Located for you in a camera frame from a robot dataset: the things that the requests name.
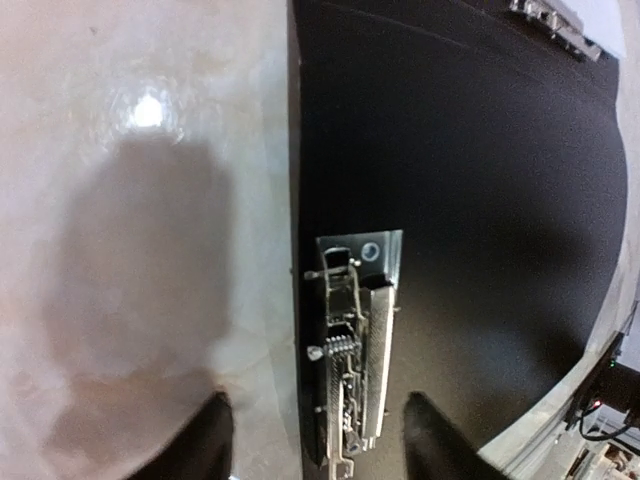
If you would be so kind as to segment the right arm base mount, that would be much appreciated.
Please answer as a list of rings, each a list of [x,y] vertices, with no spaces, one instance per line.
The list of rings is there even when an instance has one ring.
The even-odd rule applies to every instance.
[[[574,393],[564,416],[566,431],[578,427],[584,440],[602,442],[615,440],[628,430],[639,428],[639,371],[617,361],[624,338],[621,331],[614,334],[610,345]],[[605,434],[585,433],[585,419],[601,406],[624,413],[623,426]]]

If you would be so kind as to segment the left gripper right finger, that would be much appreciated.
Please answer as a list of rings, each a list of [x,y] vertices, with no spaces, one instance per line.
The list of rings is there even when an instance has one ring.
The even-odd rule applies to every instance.
[[[505,478],[422,392],[411,392],[405,403],[403,445],[407,479]]]

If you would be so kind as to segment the black file folder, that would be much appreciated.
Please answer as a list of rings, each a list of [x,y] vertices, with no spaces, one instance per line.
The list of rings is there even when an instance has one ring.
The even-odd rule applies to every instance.
[[[359,479],[404,475],[426,393],[476,447],[583,356],[623,240],[619,63],[503,1],[298,1],[301,270],[315,240],[403,231],[388,416]]]

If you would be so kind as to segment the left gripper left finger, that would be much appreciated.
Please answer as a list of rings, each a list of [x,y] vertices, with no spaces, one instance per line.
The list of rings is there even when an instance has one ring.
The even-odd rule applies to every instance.
[[[229,479],[234,427],[229,396],[216,392],[168,446],[129,479]]]

